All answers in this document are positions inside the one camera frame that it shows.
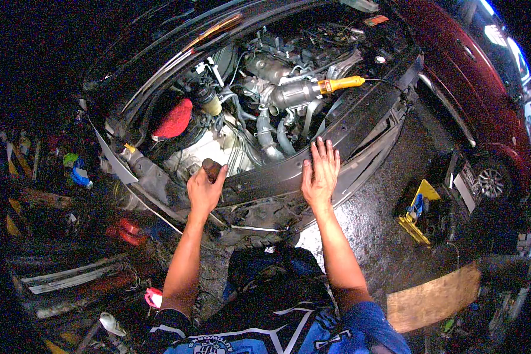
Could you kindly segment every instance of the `engine bay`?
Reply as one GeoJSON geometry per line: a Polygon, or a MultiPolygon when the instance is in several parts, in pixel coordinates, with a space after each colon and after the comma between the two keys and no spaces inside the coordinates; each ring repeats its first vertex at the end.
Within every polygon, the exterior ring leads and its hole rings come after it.
{"type": "Polygon", "coordinates": [[[338,15],[320,23],[315,9],[264,25],[174,80],[150,111],[146,155],[184,186],[205,158],[232,176],[306,148],[340,94],[384,81],[408,46],[402,25],[383,15],[324,10],[338,15]]]}

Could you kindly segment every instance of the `red car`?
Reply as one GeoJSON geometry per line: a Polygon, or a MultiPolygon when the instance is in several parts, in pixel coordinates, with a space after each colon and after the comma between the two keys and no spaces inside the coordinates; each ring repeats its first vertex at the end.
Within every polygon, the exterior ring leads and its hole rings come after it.
{"type": "Polygon", "coordinates": [[[425,53],[419,75],[472,147],[482,193],[524,201],[531,145],[523,86],[506,28],[486,0],[397,0],[425,53]]]}

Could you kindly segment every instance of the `person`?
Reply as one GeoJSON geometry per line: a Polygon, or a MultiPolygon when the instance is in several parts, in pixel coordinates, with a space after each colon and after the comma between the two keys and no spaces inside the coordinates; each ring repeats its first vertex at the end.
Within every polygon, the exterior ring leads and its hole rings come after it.
{"type": "Polygon", "coordinates": [[[331,204],[340,170],[332,142],[312,142],[303,163],[302,192],[317,218],[326,278],[340,319],[310,251],[280,246],[272,254],[250,251],[230,259],[229,301],[199,328],[191,325],[198,293],[203,226],[226,179],[214,184],[200,169],[187,183],[191,213],[163,286],[162,310],[146,348],[150,353],[410,353],[403,336],[373,302],[362,270],[331,204]]]}

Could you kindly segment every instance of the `garage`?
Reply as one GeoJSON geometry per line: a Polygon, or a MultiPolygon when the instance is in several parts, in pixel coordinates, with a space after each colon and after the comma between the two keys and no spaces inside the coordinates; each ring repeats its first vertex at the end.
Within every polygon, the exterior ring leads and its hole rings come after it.
{"type": "Polygon", "coordinates": [[[531,34],[495,5],[23,13],[0,351],[528,352],[531,34]]]}

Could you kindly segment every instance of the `tire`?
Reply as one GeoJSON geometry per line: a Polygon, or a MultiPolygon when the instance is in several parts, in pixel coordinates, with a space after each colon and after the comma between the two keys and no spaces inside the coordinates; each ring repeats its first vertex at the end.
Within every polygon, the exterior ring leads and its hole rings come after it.
{"type": "Polygon", "coordinates": [[[510,169],[499,160],[482,159],[473,165],[480,183],[482,195],[493,201],[503,202],[515,193],[510,169]]]}

